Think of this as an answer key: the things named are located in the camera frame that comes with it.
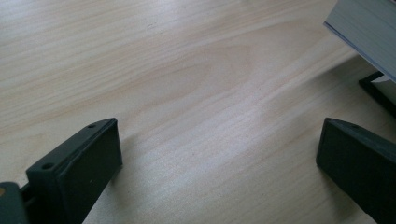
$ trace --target book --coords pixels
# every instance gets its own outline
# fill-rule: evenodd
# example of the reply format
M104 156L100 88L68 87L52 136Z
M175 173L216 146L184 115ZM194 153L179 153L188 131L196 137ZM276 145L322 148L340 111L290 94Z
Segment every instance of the book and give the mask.
M324 24L396 82L396 1L339 0Z

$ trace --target wooden table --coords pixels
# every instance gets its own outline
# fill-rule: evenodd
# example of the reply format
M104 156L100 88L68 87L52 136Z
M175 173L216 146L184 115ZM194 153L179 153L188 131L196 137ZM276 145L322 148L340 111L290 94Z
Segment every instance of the wooden table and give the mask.
M374 223L315 164L326 117L396 140L335 2L1 2L0 180L115 117L123 169L85 223Z

